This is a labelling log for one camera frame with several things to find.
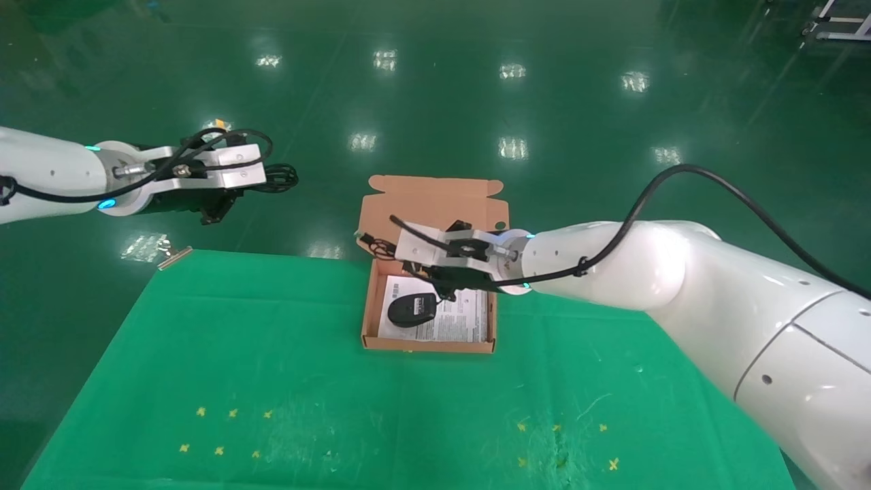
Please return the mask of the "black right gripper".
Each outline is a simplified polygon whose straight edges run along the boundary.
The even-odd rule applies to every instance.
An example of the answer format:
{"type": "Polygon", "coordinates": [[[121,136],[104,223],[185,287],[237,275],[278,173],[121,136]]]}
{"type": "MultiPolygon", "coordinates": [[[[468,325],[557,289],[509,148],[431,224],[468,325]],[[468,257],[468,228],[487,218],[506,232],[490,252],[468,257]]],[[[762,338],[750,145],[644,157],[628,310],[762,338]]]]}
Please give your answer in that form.
{"type": "Polygon", "coordinates": [[[431,283],[440,301],[454,303],[457,300],[457,291],[466,291],[466,289],[501,293],[501,289],[494,286],[494,281],[488,273],[475,269],[426,266],[413,261],[402,261],[401,269],[411,277],[431,283]]]}

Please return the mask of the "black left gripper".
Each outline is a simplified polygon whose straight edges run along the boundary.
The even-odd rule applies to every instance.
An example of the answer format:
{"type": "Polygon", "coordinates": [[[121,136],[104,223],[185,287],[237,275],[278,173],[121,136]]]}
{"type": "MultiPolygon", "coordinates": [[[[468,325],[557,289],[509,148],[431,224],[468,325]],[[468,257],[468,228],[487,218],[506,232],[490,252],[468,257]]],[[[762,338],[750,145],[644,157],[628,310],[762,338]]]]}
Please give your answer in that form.
{"type": "Polygon", "coordinates": [[[200,216],[202,225],[217,224],[245,193],[270,193],[270,183],[238,189],[178,189],[157,193],[150,198],[144,214],[191,212],[200,216]]]}

